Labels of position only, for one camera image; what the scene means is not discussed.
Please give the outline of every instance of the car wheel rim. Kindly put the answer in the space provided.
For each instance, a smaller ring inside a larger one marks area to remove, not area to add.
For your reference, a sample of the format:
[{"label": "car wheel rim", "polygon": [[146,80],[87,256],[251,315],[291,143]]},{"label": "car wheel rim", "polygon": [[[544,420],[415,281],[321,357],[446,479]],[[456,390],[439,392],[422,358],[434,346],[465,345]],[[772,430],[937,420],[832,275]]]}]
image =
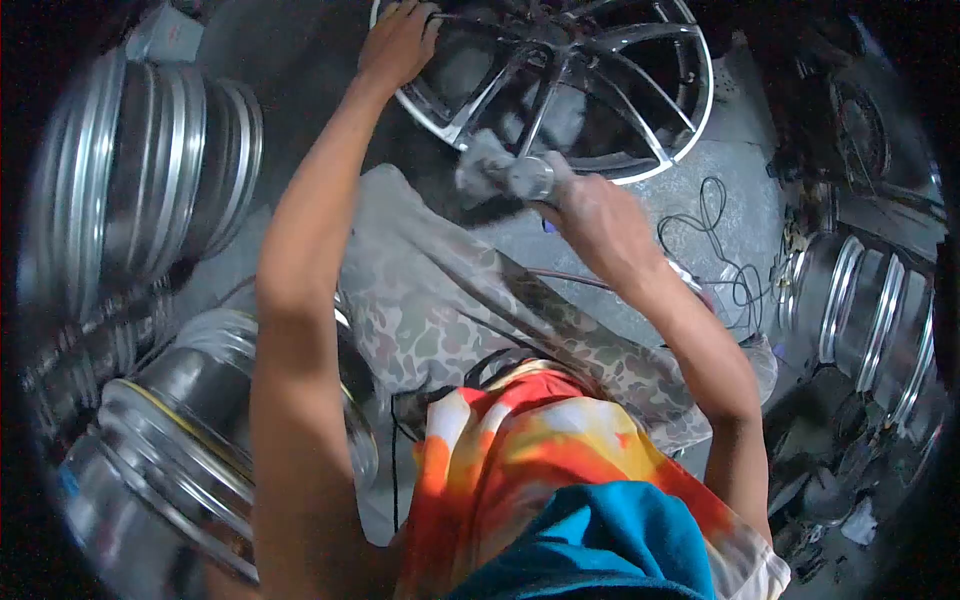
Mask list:
[{"label": "car wheel rim", "polygon": [[681,0],[478,1],[436,18],[435,58],[396,98],[461,152],[490,128],[518,156],[558,150],[623,184],[676,164],[709,118],[709,51]]}]

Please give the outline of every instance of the man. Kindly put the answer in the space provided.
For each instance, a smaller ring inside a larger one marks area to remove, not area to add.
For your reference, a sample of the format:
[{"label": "man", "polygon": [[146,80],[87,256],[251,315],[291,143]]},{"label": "man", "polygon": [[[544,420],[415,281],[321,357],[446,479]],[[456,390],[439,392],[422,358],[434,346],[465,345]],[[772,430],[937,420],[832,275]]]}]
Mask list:
[{"label": "man", "polygon": [[[672,354],[562,302],[426,210],[396,168],[359,178],[381,110],[433,54],[433,10],[407,0],[381,15],[263,244],[251,419],[266,597],[779,595],[789,570],[769,545],[756,377],[636,199],[573,178],[561,211],[544,211]],[[338,280],[388,390],[464,386],[427,409],[420,479],[389,548],[366,542],[357,514]],[[704,487],[661,450],[710,428]]]}]

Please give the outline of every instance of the hand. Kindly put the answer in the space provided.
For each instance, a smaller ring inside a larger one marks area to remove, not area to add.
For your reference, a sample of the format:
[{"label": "hand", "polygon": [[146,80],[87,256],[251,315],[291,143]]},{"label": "hand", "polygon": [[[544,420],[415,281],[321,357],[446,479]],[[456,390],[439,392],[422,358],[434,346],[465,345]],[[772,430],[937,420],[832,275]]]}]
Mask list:
[{"label": "hand", "polygon": [[599,175],[573,174],[556,152],[544,157],[560,186],[560,210],[537,204],[587,267],[623,297],[666,264],[639,198]]},{"label": "hand", "polygon": [[389,97],[413,81],[433,57],[442,21],[427,23],[439,8],[417,0],[393,2],[367,35],[360,51],[359,77],[382,89]]}]

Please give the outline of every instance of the camo shorts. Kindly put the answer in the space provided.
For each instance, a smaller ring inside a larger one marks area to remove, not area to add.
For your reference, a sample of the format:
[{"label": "camo shorts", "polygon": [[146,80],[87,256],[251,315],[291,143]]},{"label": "camo shorts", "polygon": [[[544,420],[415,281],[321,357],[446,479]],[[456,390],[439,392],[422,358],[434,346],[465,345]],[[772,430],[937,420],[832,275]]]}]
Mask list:
[{"label": "camo shorts", "polygon": [[[393,165],[360,178],[340,294],[357,348],[408,424],[431,392],[524,348],[599,383],[663,452],[710,437],[674,355],[621,338],[490,245],[438,216]],[[766,400],[777,363],[746,348]]]}]

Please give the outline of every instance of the concrete floor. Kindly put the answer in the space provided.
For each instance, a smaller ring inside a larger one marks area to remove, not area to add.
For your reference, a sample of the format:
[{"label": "concrete floor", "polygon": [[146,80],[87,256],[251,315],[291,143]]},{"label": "concrete floor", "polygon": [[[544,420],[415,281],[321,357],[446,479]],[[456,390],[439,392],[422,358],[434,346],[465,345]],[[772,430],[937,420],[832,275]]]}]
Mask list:
[{"label": "concrete floor", "polygon": [[[202,310],[253,273],[273,206],[355,73],[369,9],[369,1],[227,0],[213,14],[197,63],[211,75],[249,84],[263,107],[265,150],[254,192],[262,208],[226,251],[198,266],[178,298],[184,313]],[[769,111],[745,45],[734,45],[714,67],[724,86],[721,91],[718,85],[717,102],[701,141],[678,166],[629,189],[643,202],[654,226],[668,214],[697,214],[702,179],[719,177],[729,194],[727,212],[718,228],[724,250],[737,263],[756,265],[766,286],[780,248],[783,209],[789,200],[764,170],[775,143]],[[436,212],[472,229],[477,237],[525,266],[588,273],[563,239],[542,231],[539,217],[531,211],[515,205],[465,209],[452,191],[456,159],[455,152],[419,128],[397,103],[391,103],[374,134],[365,169],[381,162],[396,164]],[[675,230],[667,241],[695,275],[718,278],[722,274],[724,266],[703,234]],[[660,343],[660,336],[646,320],[615,295],[565,281],[548,279],[547,283],[621,335],[642,344]],[[763,304],[762,329],[776,342],[783,336],[773,326],[774,305],[769,298]],[[728,316],[731,323],[735,318],[735,313]],[[738,329],[734,334],[742,339],[749,331]],[[809,372],[802,350],[790,349],[784,358],[775,398]],[[385,543],[393,533],[390,440],[384,436],[377,441],[381,471],[373,491],[361,502],[361,514],[368,536]],[[680,462],[702,478],[708,450],[709,443],[694,446]],[[403,520],[415,468],[406,458],[409,445],[402,437],[398,456]],[[791,587],[790,592],[797,590]]]}]

